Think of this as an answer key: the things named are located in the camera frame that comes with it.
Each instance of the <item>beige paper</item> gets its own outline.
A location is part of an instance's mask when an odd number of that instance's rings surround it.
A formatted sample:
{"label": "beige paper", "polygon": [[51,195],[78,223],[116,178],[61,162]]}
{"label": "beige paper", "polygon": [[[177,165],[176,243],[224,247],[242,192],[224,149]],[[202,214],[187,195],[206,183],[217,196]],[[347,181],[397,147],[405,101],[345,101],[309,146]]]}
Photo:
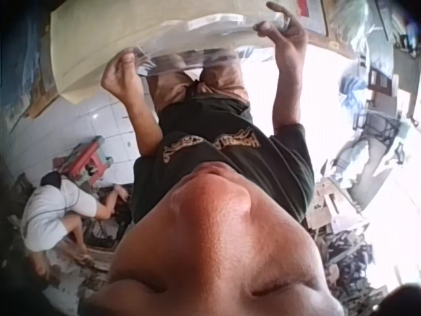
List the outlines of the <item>beige paper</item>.
{"label": "beige paper", "polygon": [[[296,0],[275,2],[298,13]],[[79,103],[95,93],[106,63],[115,54],[158,34],[162,24],[219,13],[264,16],[269,11],[265,3],[266,0],[68,0],[51,14],[51,60],[57,89],[67,100]],[[267,41],[251,34],[240,42],[268,47]],[[215,48],[212,42],[208,45],[207,48]]]}

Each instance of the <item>person in white shirt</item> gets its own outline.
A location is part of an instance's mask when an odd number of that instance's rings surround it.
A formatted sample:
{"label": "person in white shirt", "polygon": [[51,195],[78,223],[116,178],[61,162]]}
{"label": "person in white shirt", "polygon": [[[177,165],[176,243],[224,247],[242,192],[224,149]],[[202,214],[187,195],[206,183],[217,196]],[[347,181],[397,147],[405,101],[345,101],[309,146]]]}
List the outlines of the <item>person in white shirt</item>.
{"label": "person in white shirt", "polygon": [[58,172],[46,174],[41,179],[41,186],[28,200],[20,226],[37,274],[48,272],[44,251],[53,248],[71,232],[86,254],[81,216],[109,219],[118,196],[126,201],[128,193],[116,185],[103,205]]}

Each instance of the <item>nose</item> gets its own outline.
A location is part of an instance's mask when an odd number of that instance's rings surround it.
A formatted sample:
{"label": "nose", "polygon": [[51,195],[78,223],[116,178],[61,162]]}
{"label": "nose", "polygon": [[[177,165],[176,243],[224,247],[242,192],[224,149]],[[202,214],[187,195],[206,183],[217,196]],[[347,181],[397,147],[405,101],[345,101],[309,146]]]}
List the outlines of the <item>nose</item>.
{"label": "nose", "polygon": [[202,172],[172,194],[171,210],[176,244],[184,264],[197,273],[192,279],[202,280],[200,288],[232,276],[249,236],[249,192],[215,172]]}

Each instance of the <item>dark green t-shirt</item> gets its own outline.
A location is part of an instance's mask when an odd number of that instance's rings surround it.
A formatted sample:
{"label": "dark green t-shirt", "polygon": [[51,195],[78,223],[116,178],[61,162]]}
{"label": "dark green t-shirt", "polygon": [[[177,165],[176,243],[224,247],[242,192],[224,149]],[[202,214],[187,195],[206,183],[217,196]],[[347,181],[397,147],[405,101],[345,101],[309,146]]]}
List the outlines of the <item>dark green t-shirt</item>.
{"label": "dark green t-shirt", "polygon": [[185,175],[207,161],[222,161],[261,187],[297,221],[304,219],[314,174],[302,125],[266,137],[230,99],[196,99],[167,107],[164,140],[154,156],[134,166],[132,213],[140,221]]}

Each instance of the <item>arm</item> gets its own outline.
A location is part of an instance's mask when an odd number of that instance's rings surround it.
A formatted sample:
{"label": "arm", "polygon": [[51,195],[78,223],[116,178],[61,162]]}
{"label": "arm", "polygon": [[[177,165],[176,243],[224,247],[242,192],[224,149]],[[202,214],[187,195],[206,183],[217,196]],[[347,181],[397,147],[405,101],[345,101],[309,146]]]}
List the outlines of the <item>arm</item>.
{"label": "arm", "polygon": [[136,73],[135,52],[128,49],[117,54],[105,68],[101,85],[126,107],[140,155],[148,156],[155,153],[163,136],[145,102],[142,81]]}
{"label": "arm", "polygon": [[309,36],[301,23],[285,8],[269,2],[268,8],[289,18],[288,29],[280,32],[268,22],[257,24],[260,37],[268,37],[275,43],[276,64],[279,68],[278,89],[272,112],[274,133],[285,125],[300,122],[300,96],[303,65]]}

